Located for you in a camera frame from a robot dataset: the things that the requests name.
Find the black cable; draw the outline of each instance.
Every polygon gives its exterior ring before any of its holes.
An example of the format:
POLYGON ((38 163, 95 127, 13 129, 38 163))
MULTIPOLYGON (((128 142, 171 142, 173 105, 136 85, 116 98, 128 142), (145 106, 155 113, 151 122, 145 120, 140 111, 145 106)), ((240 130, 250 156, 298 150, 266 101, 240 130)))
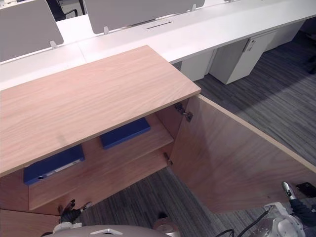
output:
POLYGON ((243 231, 237 236, 237 237, 241 237, 246 231, 248 231, 251 227, 253 227, 254 225, 256 225, 265 215, 267 215, 269 213, 269 210, 265 211, 261 216, 259 216, 257 218, 257 220, 255 220, 254 222, 252 222, 249 226, 247 226, 245 229, 243 229, 243 231))
POLYGON ((232 237, 234 237, 235 231, 234 231, 233 229, 225 230, 225 231, 219 233, 219 234, 218 234, 217 236, 215 236, 215 237, 222 236, 223 234, 226 234, 226 233, 228 233, 228 232, 231 232, 232 237))
MULTIPOLYGON (((251 227, 253 227, 254 225, 256 225, 265 215, 267 215, 269 213, 270 210, 265 211, 264 213, 261 214, 261 216, 259 216, 257 218, 257 220, 255 220, 254 222, 252 222, 249 226, 247 226, 245 229, 243 229, 243 231, 237 236, 237 237, 241 237, 246 231, 248 231, 251 227)), ((225 230, 221 233, 219 233, 216 237, 222 236, 223 234, 226 234, 228 232, 231 232, 232 237, 234 237, 235 235, 235 231, 233 229, 229 229, 229 230, 225 230)))

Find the blue folder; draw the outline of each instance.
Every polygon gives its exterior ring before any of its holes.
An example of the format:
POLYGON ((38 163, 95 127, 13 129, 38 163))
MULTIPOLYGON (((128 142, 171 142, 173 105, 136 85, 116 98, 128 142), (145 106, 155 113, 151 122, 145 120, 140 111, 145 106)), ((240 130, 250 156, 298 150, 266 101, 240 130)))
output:
POLYGON ((24 183, 31 185, 80 161, 84 161, 81 145, 71 147, 24 168, 24 183))
POLYGON ((143 134, 149 130, 150 125, 147 123, 146 119, 140 118, 134 122, 101 135, 100 137, 103 149, 108 149, 117 144, 130 140, 133 137, 143 134))

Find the desk partition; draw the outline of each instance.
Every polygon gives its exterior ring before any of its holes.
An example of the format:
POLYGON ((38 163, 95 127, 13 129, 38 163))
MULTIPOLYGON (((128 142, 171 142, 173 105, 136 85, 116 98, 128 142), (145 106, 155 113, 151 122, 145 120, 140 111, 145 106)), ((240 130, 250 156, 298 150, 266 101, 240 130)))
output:
POLYGON ((45 0, 0 8, 0 62, 64 42, 45 0))
POLYGON ((85 0, 93 32, 135 25, 201 7, 204 0, 85 0))

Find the gray carpet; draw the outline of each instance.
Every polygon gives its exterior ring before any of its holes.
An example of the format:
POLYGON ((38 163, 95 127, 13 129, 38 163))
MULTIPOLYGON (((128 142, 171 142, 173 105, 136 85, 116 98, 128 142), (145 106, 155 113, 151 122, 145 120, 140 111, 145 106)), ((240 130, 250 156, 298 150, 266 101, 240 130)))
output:
MULTIPOLYGON (((203 95, 316 164, 316 76, 306 72, 306 60, 313 54, 313 44, 299 35, 293 42, 266 52, 244 79, 225 86, 206 76, 197 84, 203 95)), ((310 207, 316 198, 304 203, 310 207)), ((231 228, 239 234, 264 210, 213 214, 166 168, 94 205, 79 219, 84 225, 150 228, 162 211, 178 225, 182 237, 214 237, 231 228)), ((316 237, 315 228, 306 233, 316 237)))
MULTIPOLYGON (((306 199, 304 203, 310 207, 316 203, 316 198, 306 199)), ((94 205, 79 219, 84 225, 116 224, 151 228, 160 212, 165 212, 178 225, 182 237, 214 237, 231 228, 239 234, 264 209, 213 214, 169 168, 165 168, 94 205)), ((316 236, 315 229, 306 232, 311 233, 310 237, 316 236)))
POLYGON ((198 80, 202 94, 316 165, 316 46, 303 33, 262 55, 251 74, 224 85, 198 80))

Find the open cabinet door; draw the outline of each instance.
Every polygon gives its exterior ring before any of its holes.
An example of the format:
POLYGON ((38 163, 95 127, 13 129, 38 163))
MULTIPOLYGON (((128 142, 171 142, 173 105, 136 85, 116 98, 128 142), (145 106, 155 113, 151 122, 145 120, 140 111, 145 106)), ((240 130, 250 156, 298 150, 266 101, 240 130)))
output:
POLYGON ((286 201, 281 182, 316 184, 316 167, 207 98, 189 99, 171 153, 174 173, 212 211, 286 201))

